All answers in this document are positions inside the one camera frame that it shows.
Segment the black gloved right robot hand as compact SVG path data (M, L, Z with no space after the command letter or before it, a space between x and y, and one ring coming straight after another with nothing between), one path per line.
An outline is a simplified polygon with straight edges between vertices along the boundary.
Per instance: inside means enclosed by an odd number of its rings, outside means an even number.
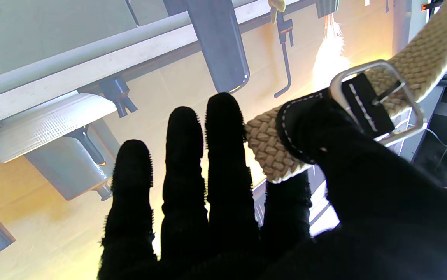
M293 122L293 143L326 177L339 224L315 237L307 173L266 185L255 220L243 118L228 93L168 119L161 259L152 241L150 152L124 142L112 176L99 280L447 280L447 189L362 134L321 100Z

